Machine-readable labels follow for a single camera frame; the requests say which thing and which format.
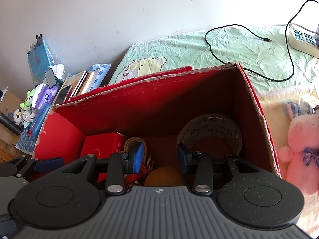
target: pink plush toy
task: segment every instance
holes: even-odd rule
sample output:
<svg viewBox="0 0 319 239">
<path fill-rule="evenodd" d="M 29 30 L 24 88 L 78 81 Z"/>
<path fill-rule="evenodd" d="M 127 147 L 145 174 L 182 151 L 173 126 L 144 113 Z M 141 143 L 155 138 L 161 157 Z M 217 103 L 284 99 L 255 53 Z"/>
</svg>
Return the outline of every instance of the pink plush toy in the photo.
<svg viewBox="0 0 319 239">
<path fill-rule="evenodd" d="M 304 114 L 298 104 L 287 103 L 291 124 L 288 131 L 289 147 L 281 147 L 279 159 L 289 162 L 286 180 L 304 194 L 319 189 L 319 111 L 315 114 L 306 103 Z"/>
</svg>

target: metal screw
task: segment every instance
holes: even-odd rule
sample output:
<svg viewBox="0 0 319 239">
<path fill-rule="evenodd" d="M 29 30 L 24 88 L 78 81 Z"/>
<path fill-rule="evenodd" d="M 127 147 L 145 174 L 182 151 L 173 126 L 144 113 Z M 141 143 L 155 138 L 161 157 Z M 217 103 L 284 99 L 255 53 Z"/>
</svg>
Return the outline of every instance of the metal screw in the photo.
<svg viewBox="0 0 319 239">
<path fill-rule="evenodd" d="M 210 190 L 211 190 L 210 186 L 207 186 L 204 184 L 200 184 L 195 187 L 195 191 L 199 193 L 206 193 L 206 192 L 209 192 Z"/>
<path fill-rule="evenodd" d="M 113 184 L 113 185 L 108 186 L 107 190 L 109 192 L 119 193 L 123 190 L 123 187 L 121 185 L 118 185 L 118 184 Z"/>
</svg>

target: white wall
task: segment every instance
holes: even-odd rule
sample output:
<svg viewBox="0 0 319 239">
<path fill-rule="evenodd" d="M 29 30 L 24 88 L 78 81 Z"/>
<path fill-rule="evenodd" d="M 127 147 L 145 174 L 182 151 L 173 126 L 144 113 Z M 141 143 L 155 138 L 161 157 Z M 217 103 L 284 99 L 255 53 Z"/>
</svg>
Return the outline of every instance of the white wall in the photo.
<svg viewBox="0 0 319 239">
<path fill-rule="evenodd" d="M 27 50 L 36 34 L 75 72 L 118 64 L 130 45 L 162 36 L 226 24 L 284 24 L 304 1 L 0 0 L 0 81 L 26 96 L 32 88 Z M 309 4 L 297 21 L 315 30 L 318 12 L 318 4 Z"/>
</svg>

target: red box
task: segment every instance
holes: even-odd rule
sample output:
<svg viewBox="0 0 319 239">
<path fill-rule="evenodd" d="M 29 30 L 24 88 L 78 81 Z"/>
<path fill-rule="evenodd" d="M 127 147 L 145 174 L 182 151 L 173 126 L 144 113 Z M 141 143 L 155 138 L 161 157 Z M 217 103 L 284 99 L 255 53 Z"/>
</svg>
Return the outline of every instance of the red box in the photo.
<svg viewBox="0 0 319 239">
<path fill-rule="evenodd" d="M 80 156 L 95 154 L 98 159 L 108 158 L 112 153 L 123 151 L 127 139 L 117 132 L 87 136 Z M 98 176 L 98 182 L 106 178 L 105 173 Z"/>
<path fill-rule="evenodd" d="M 61 156 L 68 163 L 80 156 L 86 136 L 117 131 L 141 137 L 154 155 L 154 168 L 180 169 L 178 133 L 190 120 L 208 113 L 224 114 L 238 125 L 241 157 L 280 175 L 264 113 L 238 63 L 129 79 L 57 105 L 42 127 L 35 157 Z M 214 153 L 214 149 L 205 150 Z"/>
</svg>

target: orange ball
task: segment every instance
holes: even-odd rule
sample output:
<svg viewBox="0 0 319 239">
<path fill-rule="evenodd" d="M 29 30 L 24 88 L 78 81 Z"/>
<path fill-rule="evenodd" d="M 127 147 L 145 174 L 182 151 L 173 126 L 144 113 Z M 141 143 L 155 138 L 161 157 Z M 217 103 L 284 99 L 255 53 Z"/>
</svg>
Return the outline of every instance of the orange ball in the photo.
<svg viewBox="0 0 319 239">
<path fill-rule="evenodd" d="M 153 170 L 145 179 L 144 186 L 165 187 L 165 186 L 186 186 L 184 176 L 170 166 L 160 167 Z"/>
</svg>

